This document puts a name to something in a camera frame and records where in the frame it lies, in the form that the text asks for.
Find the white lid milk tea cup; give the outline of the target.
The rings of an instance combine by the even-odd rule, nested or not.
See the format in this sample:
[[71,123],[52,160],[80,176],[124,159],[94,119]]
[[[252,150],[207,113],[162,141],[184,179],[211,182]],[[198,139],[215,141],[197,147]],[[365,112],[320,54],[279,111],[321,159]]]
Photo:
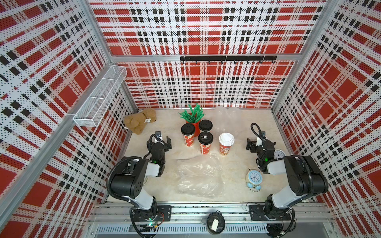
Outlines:
[[232,134],[224,132],[219,136],[219,152],[221,155],[227,155],[231,146],[235,143],[235,138]]

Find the clear plastic carrier bag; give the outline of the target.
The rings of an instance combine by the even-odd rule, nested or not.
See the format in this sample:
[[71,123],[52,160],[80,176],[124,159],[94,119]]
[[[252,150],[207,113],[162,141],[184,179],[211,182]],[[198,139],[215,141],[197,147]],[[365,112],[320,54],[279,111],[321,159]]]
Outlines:
[[225,194],[223,168],[215,153],[178,160],[177,174],[178,193],[203,198],[221,197]]

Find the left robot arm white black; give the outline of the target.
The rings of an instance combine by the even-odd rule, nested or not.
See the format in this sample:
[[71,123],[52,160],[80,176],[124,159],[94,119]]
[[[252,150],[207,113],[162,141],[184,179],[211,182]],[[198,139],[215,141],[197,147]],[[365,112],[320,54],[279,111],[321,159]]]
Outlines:
[[154,196],[144,189],[148,177],[161,177],[165,169],[165,153],[172,148],[171,139],[157,142],[152,135],[147,141],[148,154],[143,157],[123,157],[111,170],[107,179],[107,191],[115,199],[133,205],[130,218],[133,222],[167,222],[171,220],[170,205],[158,205]]

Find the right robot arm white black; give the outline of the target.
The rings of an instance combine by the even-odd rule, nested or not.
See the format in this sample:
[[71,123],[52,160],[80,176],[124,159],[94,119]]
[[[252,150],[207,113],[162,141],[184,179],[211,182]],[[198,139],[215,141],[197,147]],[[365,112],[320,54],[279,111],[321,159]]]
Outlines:
[[249,205],[253,221],[279,221],[292,218],[291,208],[313,196],[328,191],[328,181],[310,156],[282,154],[275,142],[258,138],[247,139],[246,149],[257,154],[257,170],[246,175],[247,187],[255,192],[262,189],[263,175],[287,176],[288,185],[267,196],[264,204]]

